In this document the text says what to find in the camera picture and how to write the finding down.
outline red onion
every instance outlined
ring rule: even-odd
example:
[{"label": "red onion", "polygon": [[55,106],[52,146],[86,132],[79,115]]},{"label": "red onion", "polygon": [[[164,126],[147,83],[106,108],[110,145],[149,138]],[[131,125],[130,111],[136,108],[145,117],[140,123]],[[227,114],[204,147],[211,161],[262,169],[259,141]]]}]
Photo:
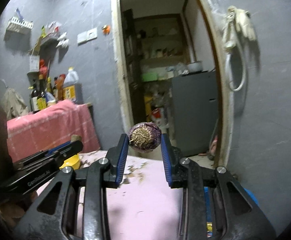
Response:
[{"label": "red onion", "polygon": [[152,122],[134,125],[128,132],[129,144],[137,152],[150,152],[161,143],[161,130]]}]

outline door frame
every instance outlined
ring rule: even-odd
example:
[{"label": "door frame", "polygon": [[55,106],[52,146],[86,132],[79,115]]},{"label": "door frame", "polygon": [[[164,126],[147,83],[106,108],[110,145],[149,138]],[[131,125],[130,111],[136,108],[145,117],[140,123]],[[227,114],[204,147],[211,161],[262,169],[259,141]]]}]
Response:
[{"label": "door frame", "polygon": [[[214,166],[227,166],[233,131],[233,93],[226,83],[225,54],[222,47],[221,33],[213,19],[207,0],[196,0],[206,24],[214,58],[219,97],[219,131]],[[121,22],[120,0],[111,0],[112,35],[114,59],[117,64],[117,78],[121,105],[121,117],[125,132],[133,126],[130,93],[127,84],[127,69],[124,57],[124,45]]]}]

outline purple onion skin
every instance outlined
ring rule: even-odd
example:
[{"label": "purple onion skin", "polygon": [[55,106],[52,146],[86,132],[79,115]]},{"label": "purple onion skin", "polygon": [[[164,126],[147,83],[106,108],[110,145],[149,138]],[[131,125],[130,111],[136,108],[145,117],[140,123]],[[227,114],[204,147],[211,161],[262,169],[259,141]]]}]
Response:
[{"label": "purple onion skin", "polygon": [[[149,138],[150,136],[150,138],[142,144],[132,140],[134,133],[140,131],[140,128],[142,128],[142,130],[146,133],[145,136],[147,138]],[[142,122],[134,125],[129,130],[127,135],[129,138],[130,147],[136,152],[140,153],[151,152],[152,150],[156,149],[156,147],[158,147],[161,143],[161,130],[156,124],[152,122]]]}]

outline silver screw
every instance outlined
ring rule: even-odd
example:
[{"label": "silver screw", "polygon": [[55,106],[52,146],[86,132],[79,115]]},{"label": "silver screw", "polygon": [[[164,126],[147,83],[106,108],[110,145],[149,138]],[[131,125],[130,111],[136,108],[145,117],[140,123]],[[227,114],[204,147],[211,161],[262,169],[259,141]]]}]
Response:
[{"label": "silver screw", "polygon": [[182,159],[180,160],[180,163],[181,163],[181,164],[189,164],[189,163],[190,163],[190,159],[189,159],[189,158],[182,158]]},{"label": "silver screw", "polygon": [[70,167],[70,166],[65,166],[65,167],[62,169],[62,171],[63,171],[64,173],[69,173],[69,172],[72,171],[72,167]]},{"label": "silver screw", "polygon": [[99,163],[100,164],[107,164],[108,163],[108,159],[107,158],[101,158],[100,160],[99,160]]},{"label": "silver screw", "polygon": [[221,174],[225,173],[226,171],[227,171],[227,169],[225,167],[223,167],[223,166],[219,166],[217,168],[217,172],[219,172]]}]

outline pink plaid cloth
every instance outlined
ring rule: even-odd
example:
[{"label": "pink plaid cloth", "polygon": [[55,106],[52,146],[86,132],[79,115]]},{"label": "pink plaid cloth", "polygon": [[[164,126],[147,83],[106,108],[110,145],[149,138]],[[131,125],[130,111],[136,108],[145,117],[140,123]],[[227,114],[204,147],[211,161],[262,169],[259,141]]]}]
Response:
[{"label": "pink plaid cloth", "polygon": [[69,100],[12,119],[7,122],[7,130],[7,146],[13,162],[70,141],[72,134],[82,136],[83,153],[100,149],[88,107]]}]

